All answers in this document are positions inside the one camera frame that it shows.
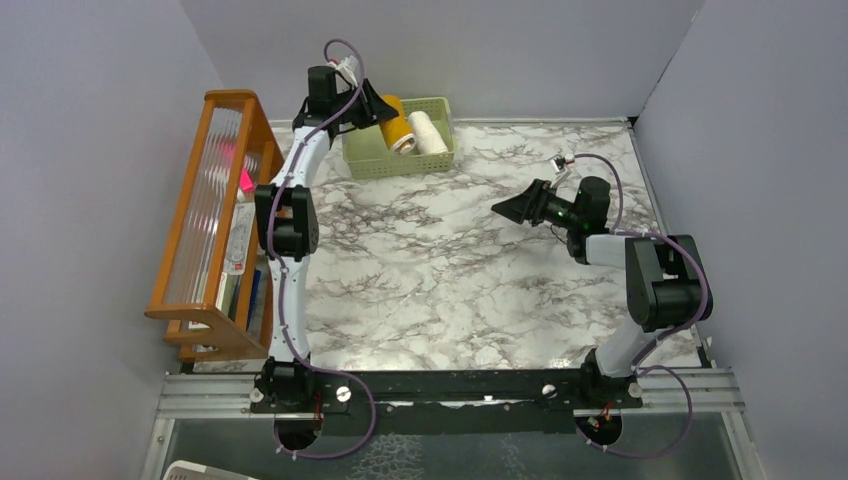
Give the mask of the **yellow towel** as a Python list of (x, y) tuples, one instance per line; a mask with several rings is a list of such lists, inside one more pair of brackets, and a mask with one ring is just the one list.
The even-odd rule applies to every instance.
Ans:
[(412, 154), (416, 147), (414, 132), (407, 121), (401, 99), (394, 95), (383, 95), (382, 100), (392, 107), (397, 116), (379, 124), (387, 149), (397, 155)]

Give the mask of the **white cream towel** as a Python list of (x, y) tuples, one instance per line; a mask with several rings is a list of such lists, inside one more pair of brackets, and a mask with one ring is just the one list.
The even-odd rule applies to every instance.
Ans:
[(422, 155), (444, 154), (449, 151), (447, 144), (435, 127), (429, 115), (424, 111), (413, 111), (407, 118), (418, 152)]

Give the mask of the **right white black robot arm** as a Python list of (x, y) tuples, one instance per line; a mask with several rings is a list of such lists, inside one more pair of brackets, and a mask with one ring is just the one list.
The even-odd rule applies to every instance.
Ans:
[(624, 272), (627, 314), (612, 336), (587, 354), (576, 383), (579, 398), (592, 407), (625, 391), (664, 338), (707, 318), (712, 308), (693, 238), (614, 234), (606, 225), (610, 190), (607, 181), (590, 176), (580, 181), (574, 199), (566, 200), (551, 182), (536, 179), (491, 208), (517, 224), (560, 227), (577, 263)]

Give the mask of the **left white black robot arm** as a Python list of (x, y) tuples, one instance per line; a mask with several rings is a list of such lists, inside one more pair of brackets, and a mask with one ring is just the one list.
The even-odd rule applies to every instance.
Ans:
[(276, 303), (268, 359), (257, 388), (267, 401), (306, 408), (315, 395), (315, 368), (305, 333), (305, 283), (320, 228), (311, 186), (334, 140), (398, 118), (366, 79), (346, 77), (330, 62), (308, 70), (308, 95), (293, 122), (292, 151), (267, 184), (257, 186), (255, 208), (267, 220), (260, 246), (268, 255)]

